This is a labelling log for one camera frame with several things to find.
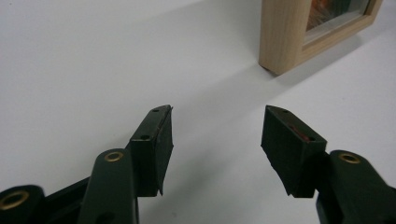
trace wooden frame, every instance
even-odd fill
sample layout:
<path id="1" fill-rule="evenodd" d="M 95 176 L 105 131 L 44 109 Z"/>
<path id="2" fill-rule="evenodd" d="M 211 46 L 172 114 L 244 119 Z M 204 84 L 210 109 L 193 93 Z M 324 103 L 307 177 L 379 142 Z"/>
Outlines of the wooden frame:
<path id="1" fill-rule="evenodd" d="M 304 43 L 312 0 L 262 0 L 259 64 L 280 75 L 371 25 L 382 0 L 370 0 L 364 14 Z"/>

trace white table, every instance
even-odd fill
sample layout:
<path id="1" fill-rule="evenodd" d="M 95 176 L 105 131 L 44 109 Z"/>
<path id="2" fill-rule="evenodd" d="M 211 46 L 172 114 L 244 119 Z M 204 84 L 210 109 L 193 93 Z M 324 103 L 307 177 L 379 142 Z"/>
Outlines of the white table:
<path id="1" fill-rule="evenodd" d="M 90 175 L 149 110 L 172 105 L 164 196 L 141 223 L 318 223 L 260 147 L 266 105 L 368 159 L 396 186 L 396 1 L 280 77 L 258 64 L 261 1 L 1 1 L 0 191 Z"/>

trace wooden picture frame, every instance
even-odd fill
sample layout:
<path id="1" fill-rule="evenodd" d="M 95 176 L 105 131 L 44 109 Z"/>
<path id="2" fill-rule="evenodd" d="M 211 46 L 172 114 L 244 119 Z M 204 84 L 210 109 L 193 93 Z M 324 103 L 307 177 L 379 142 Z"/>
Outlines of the wooden picture frame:
<path id="1" fill-rule="evenodd" d="M 382 0 L 370 0 L 357 19 L 313 41 L 305 35 L 313 0 L 262 0 L 259 64 L 280 75 L 371 25 Z"/>

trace white surface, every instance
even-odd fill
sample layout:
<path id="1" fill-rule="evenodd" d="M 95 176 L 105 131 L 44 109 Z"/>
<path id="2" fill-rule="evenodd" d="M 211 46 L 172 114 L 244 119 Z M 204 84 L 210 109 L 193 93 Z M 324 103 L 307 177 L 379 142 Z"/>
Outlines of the white surface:
<path id="1" fill-rule="evenodd" d="M 0 191 L 90 175 L 149 110 L 172 105 L 164 196 L 141 223 L 318 223 L 260 148 L 265 105 L 367 158 L 396 186 L 396 1 L 280 77 L 258 66 L 261 1 L 0 1 Z"/>

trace light wood frame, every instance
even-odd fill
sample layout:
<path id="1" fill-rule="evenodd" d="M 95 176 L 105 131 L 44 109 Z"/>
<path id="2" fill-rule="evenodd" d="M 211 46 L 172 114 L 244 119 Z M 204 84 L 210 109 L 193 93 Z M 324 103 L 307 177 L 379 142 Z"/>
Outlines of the light wood frame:
<path id="1" fill-rule="evenodd" d="M 262 0 L 259 64 L 280 75 L 371 25 L 382 0 L 370 0 L 357 19 L 304 43 L 312 0 Z"/>

